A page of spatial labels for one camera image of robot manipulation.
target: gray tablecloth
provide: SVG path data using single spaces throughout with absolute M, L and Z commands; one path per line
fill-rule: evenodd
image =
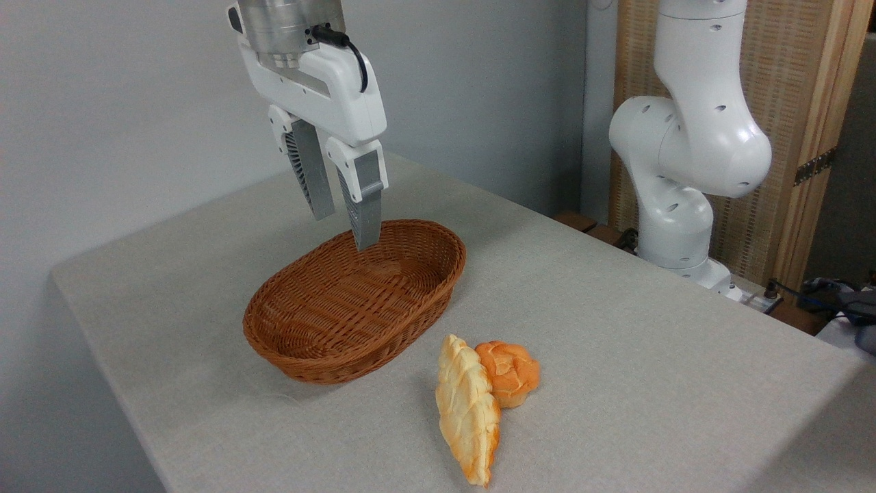
M 492 491 L 876 490 L 876 368 L 388 161 L 385 218 L 438 221 L 469 257 L 443 317 L 354 382 L 292 381 L 241 332 L 261 282 L 349 229 L 342 212 L 314 222 L 292 173 L 53 271 L 168 490 L 471 491 L 434 404 L 448 333 L 541 361 L 541 386 L 503 413 Z

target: metal hinge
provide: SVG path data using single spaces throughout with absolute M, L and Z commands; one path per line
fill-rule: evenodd
M 833 164 L 833 157 L 837 153 L 837 148 L 833 147 L 828 152 L 816 157 L 815 159 L 801 165 L 797 168 L 797 175 L 794 177 L 794 186 L 807 181 L 809 178 L 818 175 L 822 171 Z

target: bread roll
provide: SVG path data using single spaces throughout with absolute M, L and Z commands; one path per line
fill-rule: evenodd
M 441 433 L 469 484 L 485 488 L 490 484 L 501 419 L 491 389 L 475 350 L 453 334 L 444 338 L 435 389 Z
M 492 395 L 501 408 L 517 407 L 539 386 L 539 362 L 525 347 L 493 340 L 475 348 L 492 383 Z

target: brown woven basket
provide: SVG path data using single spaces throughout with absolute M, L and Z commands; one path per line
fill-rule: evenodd
M 447 308 L 465 246 L 431 221 L 385 221 L 356 250 L 345 232 L 262 284 L 244 314 L 250 346 L 303 382 L 341 383 L 382 367 Z

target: white robotic arm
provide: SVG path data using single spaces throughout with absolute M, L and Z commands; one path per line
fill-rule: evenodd
M 769 171 L 772 150 L 739 78 L 745 0 L 661 0 L 654 68 L 673 99 L 637 96 L 609 139 L 639 202 L 639 256 L 734 297 L 709 259 L 712 209 L 703 192 L 739 197 Z
M 343 33 L 340 0 L 239 0 L 228 9 L 253 86 L 317 219 L 335 212 L 322 156 L 335 163 L 359 249 L 378 241 L 389 186 L 386 115 L 371 63 Z

